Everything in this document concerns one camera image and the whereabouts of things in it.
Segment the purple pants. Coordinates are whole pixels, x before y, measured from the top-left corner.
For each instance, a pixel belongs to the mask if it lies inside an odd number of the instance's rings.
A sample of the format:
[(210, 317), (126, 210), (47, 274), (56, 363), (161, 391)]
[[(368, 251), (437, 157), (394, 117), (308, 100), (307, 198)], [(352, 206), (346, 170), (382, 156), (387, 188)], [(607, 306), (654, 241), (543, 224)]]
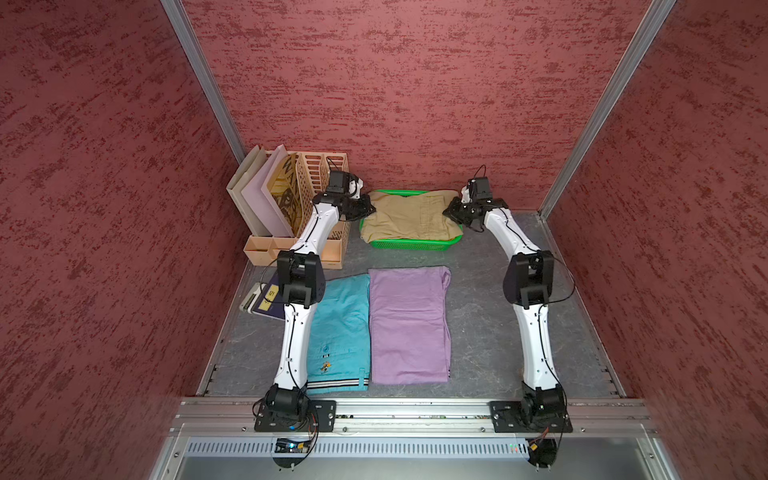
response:
[(371, 382), (442, 384), (450, 379), (445, 266), (371, 269)]

